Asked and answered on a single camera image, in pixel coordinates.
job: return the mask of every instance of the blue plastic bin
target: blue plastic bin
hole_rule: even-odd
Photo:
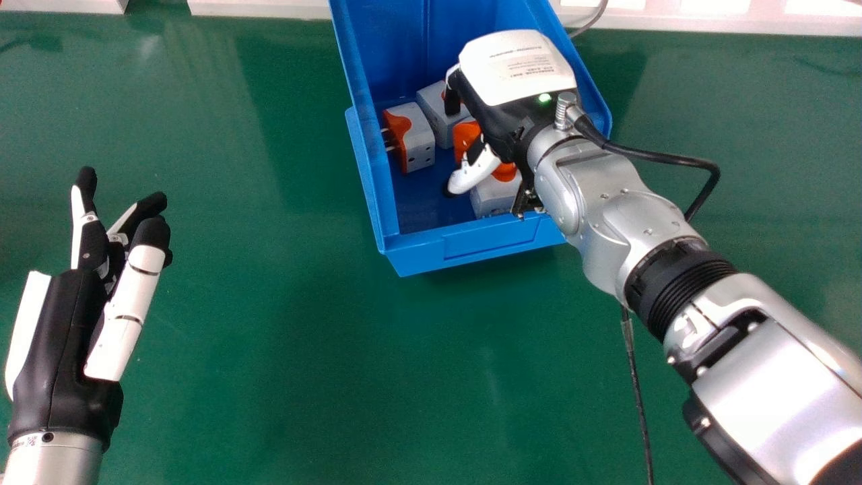
[[[512,28],[536,28],[572,64],[578,90],[605,135],[610,112],[546,0],[331,0],[333,24],[353,107],[347,127],[380,253],[401,276],[425,273],[565,240],[545,214],[476,220],[469,197],[445,198],[455,168],[452,150],[407,175],[390,163],[380,135],[381,111],[415,100],[443,79],[469,40]]]

